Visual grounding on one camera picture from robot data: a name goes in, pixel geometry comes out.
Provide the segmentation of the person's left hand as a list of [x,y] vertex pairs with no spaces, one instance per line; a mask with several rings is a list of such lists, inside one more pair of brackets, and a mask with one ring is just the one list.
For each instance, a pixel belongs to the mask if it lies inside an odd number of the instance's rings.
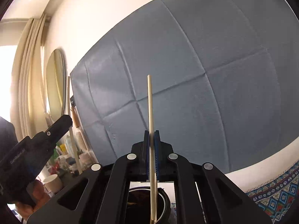
[[43,207],[51,199],[51,197],[45,191],[44,185],[39,180],[34,180],[29,185],[28,193],[31,199],[34,201],[34,207],[22,202],[16,202],[15,204],[18,213],[25,221],[27,221],[34,212]]

